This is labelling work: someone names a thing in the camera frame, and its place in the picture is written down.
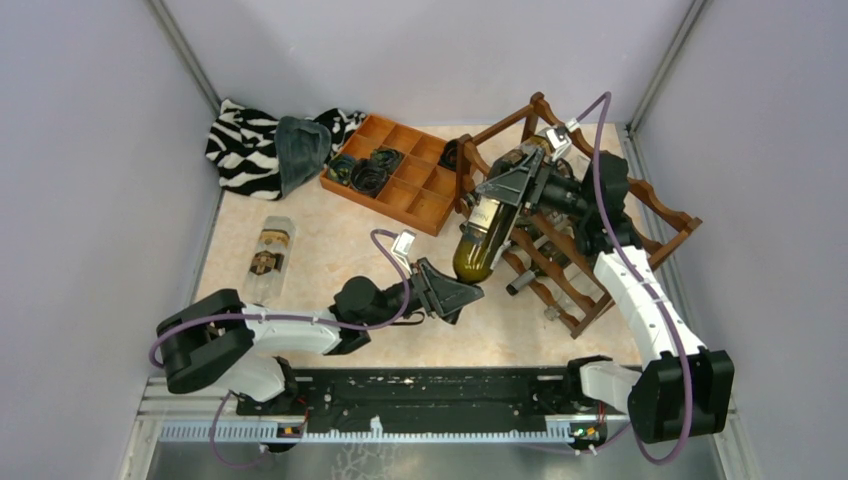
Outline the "dark wine bottle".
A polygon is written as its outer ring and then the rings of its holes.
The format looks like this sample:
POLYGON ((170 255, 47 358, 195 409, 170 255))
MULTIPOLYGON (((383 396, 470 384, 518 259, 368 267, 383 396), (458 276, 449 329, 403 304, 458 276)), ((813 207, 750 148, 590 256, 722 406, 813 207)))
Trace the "dark wine bottle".
POLYGON ((460 282, 478 284, 491 276, 516 214, 515 206, 477 196, 453 256, 453 270, 460 282))

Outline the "wooden wine rack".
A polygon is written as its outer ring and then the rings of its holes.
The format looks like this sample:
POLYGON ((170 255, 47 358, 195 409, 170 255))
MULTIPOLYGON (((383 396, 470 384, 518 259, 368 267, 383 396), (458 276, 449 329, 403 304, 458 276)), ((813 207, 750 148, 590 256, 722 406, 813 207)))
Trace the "wooden wine rack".
POLYGON ((547 288, 529 279, 573 338, 614 301, 608 292, 594 300, 579 290, 563 266, 520 232, 519 219, 538 227, 595 287, 601 282, 594 265, 612 251, 614 240, 640 248, 654 272, 702 223, 662 203, 650 183, 630 176, 625 159, 590 145, 578 120, 559 120, 540 92, 483 132, 459 137, 455 159, 455 208, 467 218, 453 259, 456 276, 480 283, 499 259, 524 275, 528 268, 507 251, 519 247, 582 311, 582 317, 566 312, 547 288))

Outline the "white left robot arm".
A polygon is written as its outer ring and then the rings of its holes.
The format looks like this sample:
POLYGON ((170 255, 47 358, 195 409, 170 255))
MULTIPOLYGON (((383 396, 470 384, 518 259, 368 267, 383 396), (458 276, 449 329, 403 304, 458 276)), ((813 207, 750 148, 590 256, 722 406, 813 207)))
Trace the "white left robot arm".
POLYGON ((444 275, 426 259, 385 289, 353 277, 332 305, 313 313, 274 311, 222 289, 162 321, 149 357, 172 394, 215 387, 285 414, 297 406, 300 388, 283 353, 347 355, 369 343, 372 331, 414 313, 453 324, 483 296, 481 287, 444 275))

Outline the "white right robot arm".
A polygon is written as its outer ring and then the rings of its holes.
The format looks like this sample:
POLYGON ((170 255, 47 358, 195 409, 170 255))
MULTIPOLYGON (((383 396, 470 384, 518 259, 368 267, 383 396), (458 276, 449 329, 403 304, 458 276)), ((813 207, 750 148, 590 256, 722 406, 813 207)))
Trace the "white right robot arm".
POLYGON ((640 354, 634 370, 603 357, 569 364, 563 398, 576 412, 597 403, 628 416, 641 444, 717 434, 725 429, 735 366, 688 327, 654 275, 648 252, 624 212, 627 162, 601 152, 582 180, 559 173, 540 147, 517 148, 473 191, 463 243, 490 256, 524 211, 550 209, 576 219, 578 251, 628 323, 640 354))

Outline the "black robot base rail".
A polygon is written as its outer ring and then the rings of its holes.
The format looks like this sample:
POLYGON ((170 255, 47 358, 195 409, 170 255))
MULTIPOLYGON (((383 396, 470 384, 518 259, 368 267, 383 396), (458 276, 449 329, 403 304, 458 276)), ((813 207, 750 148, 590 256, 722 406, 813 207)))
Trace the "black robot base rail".
POLYGON ((601 444, 623 413, 578 399, 565 367, 299 369, 280 397, 213 389, 166 405, 163 441, 601 444))

